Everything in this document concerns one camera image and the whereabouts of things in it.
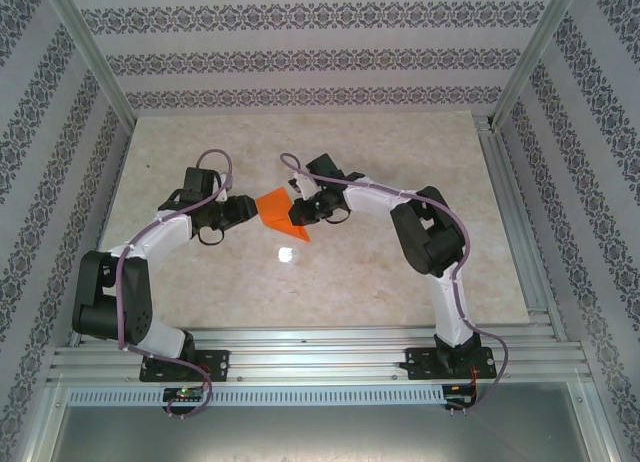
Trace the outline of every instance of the marble floor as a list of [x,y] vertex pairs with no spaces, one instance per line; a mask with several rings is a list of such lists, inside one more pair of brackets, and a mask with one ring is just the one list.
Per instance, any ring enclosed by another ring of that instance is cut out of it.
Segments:
[[[233,158],[230,195],[286,186],[295,197],[283,151],[303,163],[327,152],[345,173],[398,188],[438,187],[471,234],[463,280],[473,319],[528,321],[469,112],[140,118],[102,249],[148,223],[182,187],[186,167],[213,147]],[[203,165],[225,168],[218,156]],[[152,274],[156,315],[192,328],[434,324],[427,281],[405,261],[390,219],[353,213],[308,232],[310,243],[255,217],[218,247],[192,240]]]

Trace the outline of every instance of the patterned wallpaper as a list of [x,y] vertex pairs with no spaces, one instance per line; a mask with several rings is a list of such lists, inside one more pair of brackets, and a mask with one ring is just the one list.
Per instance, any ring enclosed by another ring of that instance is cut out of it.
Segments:
[[70,335],[128,136],[48,0],[0,7],[0,461],[21,450]]
[[488,115],[548,0],[75,0],[140,115]]
[[566,329],[640,460],[640,0],[574,0],[503,129]]

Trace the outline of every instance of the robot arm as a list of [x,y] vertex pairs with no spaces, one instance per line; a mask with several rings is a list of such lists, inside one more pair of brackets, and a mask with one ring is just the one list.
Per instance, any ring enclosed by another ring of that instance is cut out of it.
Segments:
[[[357,182],[358,185],[316,182],[295,173],[289,183],[302,198],[294,201],[289,212],[291,222],[309,225],[323,219],[330,220],[338,209],[390,218],[405,258],[414,270],[427,276],[436,315],[438,359],[450,373],[456,372],[480,347],[480,337],[467,326],[456,306],[452,273],[462,259],[465,242],[453,219],[438,208],[381,190],[378,187],[386,186],[374,183],[361,173],[345,176],[327,154],[309,163],[307,170],[312,175]],[[434,187],[420,191],[393,189],[391,192],[417,194],[446,206],[444,198]],[[456,285],[462,312],[467,314],[461,281],[458,280]]]
[[[200,238],[201,229],[220,230],[224,237],[226,230],[257,214],[252,198],[246,195],[227,197],[223,190],[215,201],[168,219],[172,213],[211,197],[224,180],[225,174],[189,167],[184,187],[174,191],[158,208],[154,220],[161,223],[127,253],[122,274],[126,343],[152,354],[189,362],[194,360],[195,346],[191,335],[169,327],[154,316],[149,274],[176,248],[195,236]],[[128,242],[106,252],[91,251],[82,258],[73,312],[76,332],[117,340],[116,300],[105,289],[115,285],[116,266],[127,246]]]

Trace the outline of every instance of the orange object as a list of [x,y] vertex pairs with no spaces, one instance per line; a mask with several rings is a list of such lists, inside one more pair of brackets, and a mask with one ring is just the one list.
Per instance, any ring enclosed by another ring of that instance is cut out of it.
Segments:
[[307,230],[293,225],[289,219],[289,210],[293,207],[293,202],[284,187],[257,198],[256,207],[262,223],[267,227],[311,242]]

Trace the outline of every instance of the black bracket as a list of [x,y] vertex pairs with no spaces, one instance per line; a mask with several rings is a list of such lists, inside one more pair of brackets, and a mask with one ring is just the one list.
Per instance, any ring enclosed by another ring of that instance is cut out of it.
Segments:
[[472,370],[477,370],[478,379],[495,379],[496,365],[489,347],[480,347],[463,364],[450,370],[441,361],[437,347],[412,347],[404,351],[405,361],[400,368],[405,369],[409,380],[470,379]]
[[[193,364],[204,369],[211,382],[226,382],[229,354],[228,350],[196,350]],[[144,357],[140,367],[140,382],[203,382],[204,378],[199,372],[180,369],[181,366],[174,363]]]

